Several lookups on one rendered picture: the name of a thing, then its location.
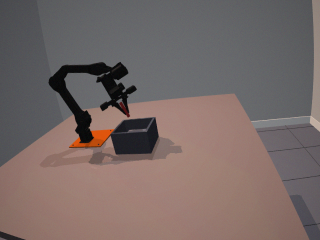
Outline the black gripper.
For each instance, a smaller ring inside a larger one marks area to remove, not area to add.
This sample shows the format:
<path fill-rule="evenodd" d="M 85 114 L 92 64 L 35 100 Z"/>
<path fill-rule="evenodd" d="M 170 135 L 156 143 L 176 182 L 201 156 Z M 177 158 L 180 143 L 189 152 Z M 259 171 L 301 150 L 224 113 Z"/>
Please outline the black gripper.
<path fill-rule="evenodd" d="M 108 87 L 106 87 L 105 90 L 107 91 L 108 94 L 109 94 L 108 88 L 112 89 L 114 87 L 113 86 L 114 84 L 116 84 L 116 83 L 114 82 L 113 84 L 111 84 Z M 118 100 L 122 99 L 123 105 L 125 106 L 125 108 L 128 111 L 128 113 L 130 113 L 129 112 L 129 108 L 128 108 L 128 103 L 127 103 L 127 98 L 128 98 L 127 94 L 130 95 L 131 93 L 135 92 L 136 90 L 137 90 L 137 88 L 134 85 L 132 85 L 132 86 L 128 87 L 126 89 L 126 91 L 121 96 L 117 97 L 116 99 L 111 98 L 110 95 L 109 95 L 111 100 L 109 102 L 106 101 L 106 102 L 104 102 L 104 103 L 102 103 L 100 105 L 100 108 L 101 108 L 102 112 L 104 110 L 106 110 L 108 108 L 108 106 L 111 105 L 112 107 L 118 108 L 122 113 L 124 113 L 126 115 L 125 111 L 121 108 L 121 106 L 117 102 Z"/>

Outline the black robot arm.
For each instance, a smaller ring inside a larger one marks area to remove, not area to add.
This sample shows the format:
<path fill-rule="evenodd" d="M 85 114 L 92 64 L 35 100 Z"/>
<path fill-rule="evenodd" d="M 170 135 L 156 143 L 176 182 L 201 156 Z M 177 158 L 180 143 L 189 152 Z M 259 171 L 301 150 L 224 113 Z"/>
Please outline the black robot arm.
<path fill-rule="evenodd" d="M 110 73 L 108 73 L 110 72 Z M 120 80 L 125 75 L 128 74 L 127 68 L 121 63 L 118 62 L 114 67 L 107 66 L 104 62 L 84 64 L 84 65 L 63 65 L 51 78 L 49 78 L 48 83 L 50 87 L 58 92 L 64 102 L 67 104 L 69 109 L 72 111 L 77 123 L 75 129 L 76 133 L 80 137 L 81 143 L 89 143 L 92 141 L 94 136 L 90 131 L 90 124 L 92 122 L 91 115 L 88 111 L 83 111 L 79 105 L 74 100 L 73 96 L 70 94 L 66 87 L 66 82 L 64 78 L 68 73 L 88 73 L 90 75 L 95 75 L 97 77 L 97 83 L 101 82 L 106 89 L 109 85 L 115 83 L 115 80 Z M 106 75 L 106 73 L 108 73 Z M 99 77 L 99 75 L 102 75 Z M 118 85 L 114 84 L 112 89 L 108 88 L 109 96 L 114 100 L 117 99 L 120 95 L 123 94 L 125 89 L 124 85 L 120 82 Z"/>

